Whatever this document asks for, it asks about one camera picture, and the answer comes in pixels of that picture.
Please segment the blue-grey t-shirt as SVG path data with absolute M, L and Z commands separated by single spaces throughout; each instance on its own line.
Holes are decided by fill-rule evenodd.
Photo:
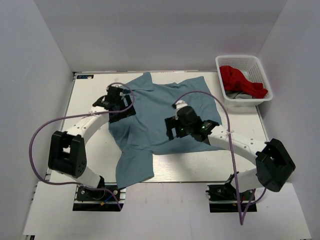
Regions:
M 109 123 L 109 132 L 121 150 L 115 169 L 117 186 L 125 188 L 154 177 L 153 155 L 217 151 L 190 135 L 169 140 L 165 119 L 175 115 L 172 104 L 178 97 L 202 120 L 221 123 L 215 100 L 203 76 L 180 83 L 154 84 L 149 72 L 127 83 L 133 90 L 135 115 Z

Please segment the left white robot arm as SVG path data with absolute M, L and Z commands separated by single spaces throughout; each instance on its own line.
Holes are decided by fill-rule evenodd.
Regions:
M 88 193 L 94 199 L 103 198 L 106 193 L 104 179 L 87 166 L 86 144 L 103 125 L 135 115 L 134 101 L 135 95 L 127 86 L 117 82 L 109 85 L 106 95 L 99 97 L 78 123 L 53 133 L 48 168 L 89 187 Z

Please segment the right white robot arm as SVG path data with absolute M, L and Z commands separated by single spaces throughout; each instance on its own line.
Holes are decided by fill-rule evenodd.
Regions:
M 296 165 L 281 141 L 259 141 L 228 131 L 213 120 L 202 120 L 194 109 L 183 104 L 165 119 L 169 140 L 191 136 L 196 141 L 229 150 L 250 161 L 255 168 L 233 174 L 225 183 L 226 195 L 236 200 L 247 190 L 266 188 L 279 192 Z

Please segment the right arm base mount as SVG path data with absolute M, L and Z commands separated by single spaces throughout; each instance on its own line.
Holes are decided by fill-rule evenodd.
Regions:
M 209 211 L 210 213 L 236 213 L 238 212 L 238 202 L 235 192 L 228 192 L 223 184 L 210 184 L 207 186 L 205 191 L 209 200 Z M 247 204 L 249 203 L 250 197 L 253 190 L 247 190 L 240 193 L 240 208 L 241 212 L 244 213 Z M 257 206 L 253 202 L 253 197 L 247 212 L 257 212 Z

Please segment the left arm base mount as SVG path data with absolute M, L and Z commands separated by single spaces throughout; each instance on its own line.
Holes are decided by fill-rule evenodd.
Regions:
M 109 191 L 92 191 L 83 186 L 77 187 L 72 210 L 74 212 L 120 212 L 120 208 L 125 203 L 126 189 L 118 189 L 115 183 L 105 187 Z

